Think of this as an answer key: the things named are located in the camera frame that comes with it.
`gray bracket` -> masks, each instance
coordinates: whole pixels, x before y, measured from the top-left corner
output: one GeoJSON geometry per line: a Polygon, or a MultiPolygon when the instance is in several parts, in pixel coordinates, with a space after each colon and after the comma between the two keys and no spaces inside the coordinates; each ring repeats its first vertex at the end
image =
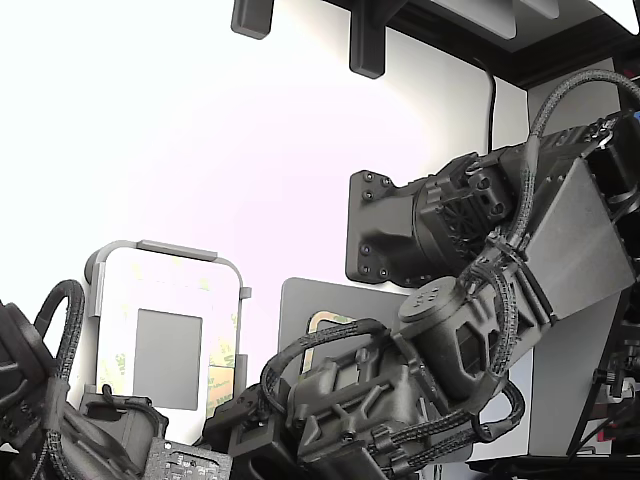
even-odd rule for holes
{"type": "Polygon", "coordinates": [[[102,315],[102,293],[104,288],[104,275],[107,258],[111,252],[118,248],[133,248],[145,250],[147,252],[218,263],[231,268],[231,270],[235,272],[240,283],[240,291],[238,293],[238,328],[236,331],[234,395],[238,392],[242,392],[246,388],[247,383],[247,356],[238,353],[240,347],[240,328],[242,325],[242,302],[243,300],[251,298],[251,287],[244,286],[242,275],[240,275],[238,268],[229,260],[218,256],[217,252],[211,252],[208,250],[170,245],[168,243],[155,242],[152,240],[141,240],[139,242],[118,240],[111,242],[100,250],[94,252],[93,255],[89,257],[84,267],[84,276],[89,283],[89,295],[86,307],[87,317],[89,318],[97,318],[99,320],[102,315]]]}

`mounting bracket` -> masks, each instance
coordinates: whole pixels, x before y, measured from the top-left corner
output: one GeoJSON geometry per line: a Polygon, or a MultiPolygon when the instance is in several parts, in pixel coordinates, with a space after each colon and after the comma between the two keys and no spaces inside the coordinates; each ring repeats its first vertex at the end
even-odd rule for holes
{"type": "Polygon", "coordinates": [[[349,68],[368,78],[384,75],[387,23],[408,0],[354,0],[349,68]]]}
{"type": "Polygon", "coordinates": [[[262,40],[271,32],[273,0],[235,0],[231,30],[262,40]]]}
{"type": "MultiPolygon", "coordinates": [[[[271,31],[274,0],[235,0],[231,29],[262,40],[271,31]]],[[[368,78],[384,74],[386,26],[408,0],[354,0],[349,68],[368,78]]]]}

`white wall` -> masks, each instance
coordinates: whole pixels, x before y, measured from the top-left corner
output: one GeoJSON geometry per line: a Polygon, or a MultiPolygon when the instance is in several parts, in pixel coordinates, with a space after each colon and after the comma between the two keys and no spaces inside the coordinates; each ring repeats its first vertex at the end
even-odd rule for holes
{"type": "MultiPolygon", "coordinates": [[[[232,3],[0,5],[0,295],[33,318],[115,239],[217,250],[254,289],[255,381],[282,282],[346,283],[351,173],[404,184],[484,151],[488,83],[393,31],[371,81],[348,69],[347,12],[276,0],[258,42],[231,32],[232,3]]],[[[526,133],[526,93],[498,81],[495,145],[526,133]]]]}

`circuit board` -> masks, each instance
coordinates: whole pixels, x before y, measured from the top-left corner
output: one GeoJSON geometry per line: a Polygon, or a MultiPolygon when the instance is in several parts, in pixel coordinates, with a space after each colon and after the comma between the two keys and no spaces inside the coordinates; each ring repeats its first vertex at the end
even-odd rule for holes
{"type": "Polygon", "coordinates": [[[231,457],[154,438],[144,480],[229,480],[231,457]]]}

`cable clip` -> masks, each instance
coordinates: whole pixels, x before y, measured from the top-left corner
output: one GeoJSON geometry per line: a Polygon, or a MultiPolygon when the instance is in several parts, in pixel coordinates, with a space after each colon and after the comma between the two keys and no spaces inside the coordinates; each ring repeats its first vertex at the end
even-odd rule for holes
{"type": "Polygon", "coordinates": [[[497,422],[480,423],[480,415],[471,418],[471,427],[482,443],[491,443],[507,432],[513,430],[515,425],[510,419],[499,420],[497,422]]]}
{"type": "Polygon", "coordinates": [[[414,468],[409,465],[409,457],[403,451],[391,455],[391,471],[393,472],[393,478],[402,478],[410,473],[414,472],[414,468]]]}
{"type": "Polygon", "coordinates": [[[398,446],[391,440],[391,430],[385,425],[380,425],[371,431],[373,444],[377,453],[389,453],[398,449],[398,446]]]}

